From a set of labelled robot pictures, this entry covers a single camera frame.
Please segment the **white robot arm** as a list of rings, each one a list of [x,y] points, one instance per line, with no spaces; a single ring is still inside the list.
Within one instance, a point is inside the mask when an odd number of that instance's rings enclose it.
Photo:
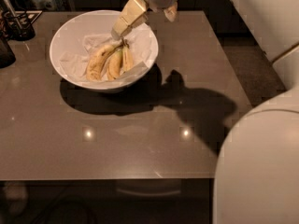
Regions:
[[[212,224],[299,224],[299,0],[230,0],[286,90],[224,139]]]

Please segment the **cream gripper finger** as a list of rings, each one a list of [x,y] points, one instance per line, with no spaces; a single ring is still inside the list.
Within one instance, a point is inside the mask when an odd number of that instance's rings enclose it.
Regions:
[[[175,2],[170,7],[164,9],[164,15],[170,22],[173,22],[176,19],[177,12],[178,12],[178,3],[177,2]]]
[[[120,40],[145,23],[148,20],[147,10],[148,4],[144,0],[128,0],[112,27],[112,37]]]

